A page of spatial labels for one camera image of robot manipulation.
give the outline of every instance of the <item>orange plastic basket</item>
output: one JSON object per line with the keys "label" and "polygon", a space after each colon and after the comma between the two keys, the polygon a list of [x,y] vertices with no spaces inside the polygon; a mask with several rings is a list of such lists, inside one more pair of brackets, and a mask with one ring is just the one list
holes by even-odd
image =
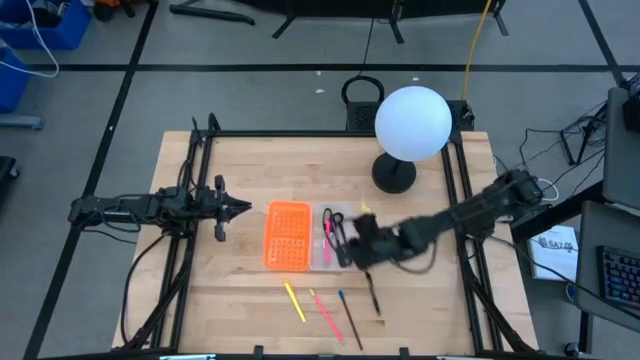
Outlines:
{"label": "orange plastic basket", "polygon": [[307,271],[311,250],[311,206],[303,202],[269,204],[264,235],[264,266]]}

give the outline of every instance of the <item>gray floor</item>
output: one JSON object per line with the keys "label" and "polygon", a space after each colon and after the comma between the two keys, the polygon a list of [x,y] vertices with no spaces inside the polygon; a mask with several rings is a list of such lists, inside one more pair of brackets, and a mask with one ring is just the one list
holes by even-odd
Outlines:
{"label": "gray floor", "polygon": [[[635,0],[589,0],[606,40],[622,65],[639,65]],[[172,15],[161,3],[140,62],[142,64],[360,63],[369,20],[298,19],[279,40],[271,33],[280,15],[225,5],[254,17],[255,27]],[[55,52],[63,64],[127,64],[146,5],[129,19],[94,21],[82,46]],[[503,17],[511,35],[486,23],[475,63],[516,65],[606,65],[577,1],[509,0]],[[394,42],[388,25],[376,23],[370,63],[463,64],[478,16],[453,16],[400,23],[406,44]],[[28,62],[45,63],[37,52]],[[149,190],[162,133],[186,130],[195,116],[204,124],[216,113],[225,129],[342,129],[346,118],[340,89],[355,72],[138,72],[134,75],[109,150],[97,194],[113,196]],[[54,80],[34,78],[18,110],[44,118],[40,132],[0,129],[0,154],[18,158],[22,177],[0,217],[1,358],[22,355],[68,232],[65,221],[93,163],[124,73],[63,72]],[[461,72],[376,72],[388,92],[424,85],[445,98],[459,97]],[[513,166],[526,127],[560,129],[606,97],[614,86],[603,73],[472,73],[468,100],[478,130],[489,132],[494,152]],[[372,89],[354,86],[354,99],[373,99]],[[572,139],[577,146],[578,137]],[[525,148],[532,156],[557,141],[533,134]],[[597,149],[590,148],[587,155]],[[576,169],[558,184],[566,198],[595,164]],[[553,180],[567,169],[559,147],[531,162],[539,177]],[[585,183],[601,178],[598,169]],[[578,225],[579,219],[570,223]],[[114,334],[122,285],[133,247],[83,236],[74,256],[41,355],[105,351]],[[577,339],[579,312],[564,300],[560,283],[523,278],[541,348],[560,353]],[[640,336],[596,321],[594,354],[632,358]]]}

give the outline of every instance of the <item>wooden tabletop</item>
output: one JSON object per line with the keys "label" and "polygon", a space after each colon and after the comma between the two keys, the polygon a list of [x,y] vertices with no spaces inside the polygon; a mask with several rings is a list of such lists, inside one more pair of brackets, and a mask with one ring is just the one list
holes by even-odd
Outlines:
{"label": "wooden tabletop", "polygon": [[[473,132],[464,133],[463,138],[471,184],[477,193],[496,177],[488,136]],[[188,139],[188,132],[165,133],[152,192],[175,185]],[[381,153],[375,138],[215,139],[208,184],[213,184],[215,175],[223,174],[229,194],[251,201],[253,209],[226,226],[226,243],[215,240],[215,221],[201,222],[180,351],[250,353],[255,345],[263,345],[268,354],[395,355],[399,347],[407,346],[414,355],[473,354],[452,231],[440,236],[435,266],[425,275],[411,275],[388,263],[371,269],[382,308],[380,317],[361,272],[286,273],[267,271],[263,265],[264,223],[267,206],[274,200],[339,202],[357,213],[364,199],[381,226],[449,207],[440,156],[416,163],[418,174],[413,187],[404,194],[391,195],[378,190],[371,179],[371,166]],[[462,194],[453,162],[458,194]],[[497,226],[496,235],[510,239],[508,227],[503,225]],[[158,236],[158,228],[144,227],[136,256]],[[133,275],[126,321],[129,336],[157,303],[168,245],[169,240],[164,240],[149,252]],[[484,247],[498,308],[522,338],[537,347],[513,249],[491,241]],[[407,266],[424,267],[430,252]],[[290,280],[296,291],[307,317],[305,324],[291,304],[284,280]],[[324,302],[345,336],[345,345],[333,335],[309,288]],[[353,337],[338,289],[346,294],[363,352]],[[478,309],[484,346],[491,348],[479,302]],[[173,314],[173,309],[167,314],[163,344],[168,344]],[[116,329],[114,345],[119,344]]]}

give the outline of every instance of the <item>pink pen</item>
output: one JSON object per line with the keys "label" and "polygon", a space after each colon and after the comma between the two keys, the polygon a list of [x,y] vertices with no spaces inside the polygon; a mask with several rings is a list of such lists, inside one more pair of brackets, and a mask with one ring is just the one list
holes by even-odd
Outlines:
{"label": "pink pen", "polygon": [[329,257],[329,237],[331,236],[331,221],[327,220],[324,223],[324,232],[326,236],[324,237],[324,242],[322,243],[322,249],[324,249],[324,263],[328,264],[331,262],[331,258]]}
{"label": "pink pen", "polygon": [[327,322],[329,323],[329,326],[331,326],[331,330],[333,330],[333,333],[336,334],[336,337],[338,338],[338,341],[340,341],[342,344],[344,344],[344,337],[342,336],[342,333],[340,332],[340,329],[338,329],[336,324],[333,322],[333,319],[331,318],[331,315],[329,315],[329,313],[327,312],[327,309],[325,309],[324,305],[322,305],[322,301],[320,301],[320,298],[318,297],[318,295],[316,295],[316,293],[313,291],[313,289],[309,289],[309,292],[311,293],[311,296],[313,296],[313,300],[316,301],[316,304],[318,305],[318,308],[322,312],[322,315],[324,315],[324,318],[327,319]]}

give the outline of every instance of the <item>clear plastic container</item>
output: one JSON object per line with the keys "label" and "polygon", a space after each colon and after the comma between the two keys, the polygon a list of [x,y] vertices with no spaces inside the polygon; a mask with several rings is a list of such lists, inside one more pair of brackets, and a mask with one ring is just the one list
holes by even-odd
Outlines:
{"label": "clear plastic container", "polygon": [[345,221],[343,228],[346,241],[355,237],[357,232],[353,227],[353,223],[347,219],[353,217],[354,211],[345,203],[317,203],[312,205],[313,218],[311,222],[311,257],[309,261],[309,269],[311,271],[354,271],[352,265],[347,268],[340,267],[336,253],[331,246],[326,243],[325,224],[322,222],[324,209],[329,208],[335,214],[337,212],[344,215]]}

